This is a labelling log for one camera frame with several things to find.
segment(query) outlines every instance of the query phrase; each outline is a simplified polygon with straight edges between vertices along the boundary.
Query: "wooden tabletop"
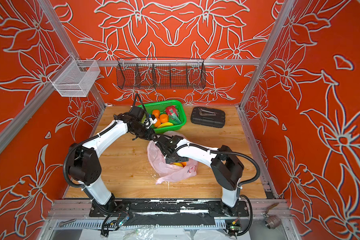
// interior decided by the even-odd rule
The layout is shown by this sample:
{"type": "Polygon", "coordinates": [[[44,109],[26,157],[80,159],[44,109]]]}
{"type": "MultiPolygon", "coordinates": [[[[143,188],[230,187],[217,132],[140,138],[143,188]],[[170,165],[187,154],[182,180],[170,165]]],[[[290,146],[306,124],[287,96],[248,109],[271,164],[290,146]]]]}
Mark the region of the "wooden tabletop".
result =
{"type": "MultiPolygon", "coordinates": [[[[187,115],[187,123],[177,132],[196,144],[208,147],[226,145],[232,151],[251,156],[237,110],[234,106],[211,107],[225,111],[226,122],[223,128],[207,127],[191,123],[190,117],[195,106],[183,106],[187,115]]],[[[112,120],[113,114],[129,111],[130,106],[107,107],[96,132],[104,129],[112,120]]],[[[216,182],[212,170],[199,163],[197,175],[179,182],[164,182],[155,185],[159,175],[148,161],[147,146],[149,141],[136,139],[127,133],[117,139],[100,156],[101,177],[107,188],[116,198],[221,198],[222,188],[216,182]]],[[[241,180],[252,178],[256,170],[243,158],[244,164],[241,180]]],[[[249,198],[266,198],[260,180],[246,184],[241,190],[249,198]]],[[[78,188],[70,187],[67,198],[87,197],[78,188]]]]}

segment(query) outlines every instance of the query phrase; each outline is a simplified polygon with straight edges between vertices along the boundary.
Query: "white mesh basket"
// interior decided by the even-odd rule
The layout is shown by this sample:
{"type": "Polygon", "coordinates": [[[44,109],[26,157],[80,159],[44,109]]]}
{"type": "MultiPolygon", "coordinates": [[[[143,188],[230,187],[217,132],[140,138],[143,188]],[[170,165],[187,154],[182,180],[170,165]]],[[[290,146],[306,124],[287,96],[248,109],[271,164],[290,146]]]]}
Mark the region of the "white mesh basket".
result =
{"type": "Polygon", "coordinates": [[[63,97],[87,96],[97,76],[100,74],[96,60],[93,61],[87,71],[81,71],[76,61],[68,61],[67,64],[68,66],[60,76],[51,81],[52,85],[63,97]]]}

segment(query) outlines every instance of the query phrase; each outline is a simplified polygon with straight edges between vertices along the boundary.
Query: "robotic arm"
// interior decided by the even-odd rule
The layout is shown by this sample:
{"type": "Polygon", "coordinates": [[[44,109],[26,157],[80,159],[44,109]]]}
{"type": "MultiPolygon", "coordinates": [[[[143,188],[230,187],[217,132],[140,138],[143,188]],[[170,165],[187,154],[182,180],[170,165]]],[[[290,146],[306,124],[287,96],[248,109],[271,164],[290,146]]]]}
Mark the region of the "robotic arm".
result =
{"type": "Polygon", "coordinates": [[[221,200],[228,207],[235,206],[241,185],[253,182],[259,177],[260,171],[256,167],[255,177],[240,182],[244,166],[237,156],[245,157],[257,166],[250,157],[232,152],[229,147],[224,145],[221,148],[204,147],[180,136],[169,137],[155,134],[150,127],[155,122],[156,118],[148,114],[145,108],[132,106],[129,112],[114,115],[114,120],[109,126],[95,136],[78,144],[72,144],[63,165],[63,174],[67,183],[72,187],[81,187],[90,199],[95,200],[94,204],[105,214],[114,214],[117,208],[115,197],[101,179],[99,157],[107,147],[127,132],[136,136],[133,140],[136,138],[153,140],[168,164],[186,162],[192,158],[212,168],[217,182],[223,188],[221,200]],[[144,115],[148,117],[142,123],[144,115]],[[73,183],[68,175],[77,180],[79,184],[73,183]]]}

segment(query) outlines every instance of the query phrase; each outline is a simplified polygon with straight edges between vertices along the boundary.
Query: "pink plastic bag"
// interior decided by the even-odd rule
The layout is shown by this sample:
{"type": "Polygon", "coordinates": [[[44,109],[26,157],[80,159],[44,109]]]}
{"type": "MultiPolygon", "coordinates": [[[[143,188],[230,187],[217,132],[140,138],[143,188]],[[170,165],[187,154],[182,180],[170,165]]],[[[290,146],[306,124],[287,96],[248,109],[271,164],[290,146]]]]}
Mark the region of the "pink plastic bag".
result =
{"type": "MultiPolygon", "coordinates": [[[[178,135],[185,138],[184,135],[174,131],[168,131],[164,134],[171,137],[178,135]]],[[[161,184],[162,182],[178,182],[189,177],[196,176],[196,169],[198,164],[196,160],[189,159],[185,167],[166,164],[163,154],[153,141],[149,142],[147,151],[149,163],[160,175],[160,178],[156,181],[156,184],[161,184]]]]}

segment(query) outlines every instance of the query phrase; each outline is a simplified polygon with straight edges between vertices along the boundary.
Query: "floral wallpaper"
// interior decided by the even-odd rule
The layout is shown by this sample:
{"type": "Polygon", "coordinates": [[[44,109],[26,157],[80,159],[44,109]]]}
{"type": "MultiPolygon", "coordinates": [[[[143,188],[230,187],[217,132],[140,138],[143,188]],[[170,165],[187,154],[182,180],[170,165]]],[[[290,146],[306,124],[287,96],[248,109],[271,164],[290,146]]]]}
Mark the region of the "floral wallpaper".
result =
{"type": "MultiPolygon", "coordinates": [[[[82,59],[259,58],[283,0],[51,0],[82,59]]],[[[207,67],[203,90],[122,90],[114,67],[96,86],[106,103],[178,99],[186,104],[237,104],[254,66],[207,67]]]]}
{"type": "Polygon", "coordinates": [[[0,0],[0,132],[67,56],[36,0],[0,0]]]}
{"type": "Polygon", "coordinates": [[[297,0],[245,106],[303,239],[360,239],[360,0],[297,0]]]}
{"type": "Polygon", "coordinates": [[[63,98],[55,91],[1,153],[0,240],[37,238],[66,189],[68,148],[89,137],[100,112],[91,93],[63,98]]]}

